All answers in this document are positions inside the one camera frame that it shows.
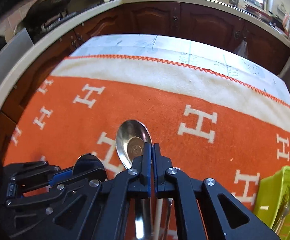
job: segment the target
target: brown cabinet door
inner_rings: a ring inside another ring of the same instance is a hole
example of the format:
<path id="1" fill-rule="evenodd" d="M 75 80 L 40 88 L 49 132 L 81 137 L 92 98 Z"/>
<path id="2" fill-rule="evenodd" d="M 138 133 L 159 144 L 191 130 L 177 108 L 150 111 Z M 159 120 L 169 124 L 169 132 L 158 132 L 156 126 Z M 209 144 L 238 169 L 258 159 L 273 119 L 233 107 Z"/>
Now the brown cabinet door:
<path id="1" fill-rule="evenodd" d="M 241 40 L 235 33 L 241 32 L 244 20 L 206 6 L 181 4 L 181 38 L 198 41 L 232 52 Z"/>
<path id="2" fill-rule="evenodd" d="M 2 106 L 2 112 L 17 123 L 41 83 L 63 58 L 70 55 L 77 47 L 75 33 L 70 31 L 47 48 L 17 81 Z"/>
<path id="3" fill-rule="evenodd" d="M 119 6 L 83 22 L 74 31 L 80 44 L 83 44 L 94 36 L 130 33 L 131 25 L 123 14 L 122 6 Z"/>
<path id="4" fill-rule="evenodd" d="M 4 160 L 11 136 L 14 133 L 16 123 L 5 114 L 0 113 L 0 158 Z"/>
<path id="5" fill-rule="evenodd" d="M 279 39 L 262 28 L 245 22 L 248 59 L 278 75 L 290 56 L 288 48 Z"/>
<path id="6" fill-rule="evenodd" d="M 132 23 L 133 33 L 179 36 L 179 2 L 130 3 L 123 8 Z"/>

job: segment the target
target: screw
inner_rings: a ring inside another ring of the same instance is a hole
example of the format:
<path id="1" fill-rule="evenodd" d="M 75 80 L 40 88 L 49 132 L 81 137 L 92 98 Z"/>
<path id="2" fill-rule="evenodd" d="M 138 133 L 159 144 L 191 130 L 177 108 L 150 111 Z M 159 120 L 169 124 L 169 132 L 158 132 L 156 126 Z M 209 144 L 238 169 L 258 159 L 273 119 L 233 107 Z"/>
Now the screw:
<path id="1" fill-rule="evenodd" d="M 206 183 L 208 186 L 214 186 L 216 182 L 215 182 L 215 179 L 208 178 L 208 179 L 205 179 L 205 183 Z"/>
<path id="2" fill-rule="evenodd" d="M 58 190 L 63 190 L 64 187 L 65 187 L 64 184 L 59 184 L 59 185 L 57 186 L 57 189 L 58 189 Z"/>
<path id="3" fill-rule="evenodd" d="M 53 210 L 52 207 L 48 207 L 48 208 L 46 208 L 46 210 L 45 210 L 46 215 L 50 215 L 50 214 L 52 214 L 53 212 L 54 212 L 54 210 Z"/>
<path id="4" fill-rule="evenodd" d="M 167 169 L 167 173 L 168 174 L 171 174 L 171 175 L 176 174 L 177 173 L 177 169 L 175 169 L 175 168 L 168 168 Z"/>
<path id="5" fill-rule="evenodd" d="M 99 186 L 99 180 L 98 179 L 93 179 L 89 182 L 89 186 L 91 187 L 98 187 Z"/>
<path id="6" fill-rule="evenodd" d="M 138 173 L 138 170 L 136 170 L 134 168 L 131 168 L 127 172 L 128 172 L 129 175 L 136 175 Z"/>

